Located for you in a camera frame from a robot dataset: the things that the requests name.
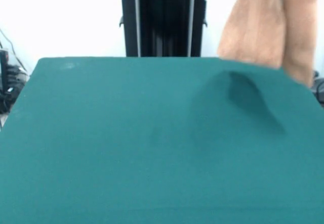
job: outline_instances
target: black cable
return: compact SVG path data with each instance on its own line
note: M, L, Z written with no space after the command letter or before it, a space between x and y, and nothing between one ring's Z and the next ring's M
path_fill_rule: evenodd
M27 71L26 68L24 67L24 65L22 64L22 62L21 62L21 61L19 60L19 58L17 57L17 55L16 55L16 51L15 51L15 48L14 48L14 45L12 44L11 40L8 39L8 37L4 34L4 32L1 30L1 28L0 28L0 33L3 35L3 37L4 37L4 38L9 42L9 44L11 45L12 53L13 53L14 56L16 57L16 59L17 59L19 65L20 65L20 66L21 66L25 71Z

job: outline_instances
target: teal surface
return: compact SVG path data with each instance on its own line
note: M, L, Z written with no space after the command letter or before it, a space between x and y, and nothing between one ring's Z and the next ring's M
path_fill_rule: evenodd
M42 59L0 133L3 224L323 224L324 111L219 59Z

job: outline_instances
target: black device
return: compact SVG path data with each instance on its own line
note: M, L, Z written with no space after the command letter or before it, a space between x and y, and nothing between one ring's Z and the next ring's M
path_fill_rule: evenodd
M311 91L313 92L319 103L324 106L324 78L315 78Z
M206 0L122 0L127 57L199 57Z
M0 50L0 64L0 114L5 114L9 113L25 86L27 74L19 66L9 64L9 54L5 50Z

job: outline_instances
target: tan towel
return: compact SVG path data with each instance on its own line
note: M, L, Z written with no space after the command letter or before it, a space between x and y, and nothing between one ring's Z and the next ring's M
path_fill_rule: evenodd
M221 58L283 66L311 85L317 0L237 0L224 27Z

